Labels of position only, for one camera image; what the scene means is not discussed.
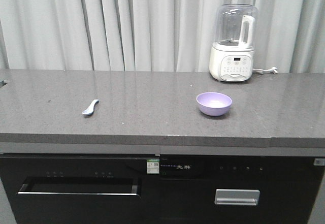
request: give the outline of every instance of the dishwasher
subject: dishwasher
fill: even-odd
[[[18,224],[306,224],[324,159],[2,154]]]

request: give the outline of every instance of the cabinet door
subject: cabinet door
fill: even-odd
[[[146,159],[3,158],[1,178],[18,224],[152,224],[158,175]]]
[[[229,204],[216,204],[217,189],[258,190],[259,197],[256,205],[247,205],[250,193],[237,199],[230,194]],[[317,189],[317,182],[164,180],[160,223],[306,224]]]

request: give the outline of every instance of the purple bowl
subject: purple bowl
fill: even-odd
[[[229,96],[216,92],[200,93],[197,96],[197,102],[200,111],[209,116],[225,114],[233,103]]]

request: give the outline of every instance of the curtain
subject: curtain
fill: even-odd
[[[254,68],[325,72],[325,0],[0,0],[0,68],[207,72],[226,3],[259,10]]]

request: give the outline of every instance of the gray stone countertop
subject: gray stone countertop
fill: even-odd
[[[0,70],[0,142],[325,148],[325,74]],[[210,117],[196,96],[233,100]],[[81,112],[99,99],[91,117]]]

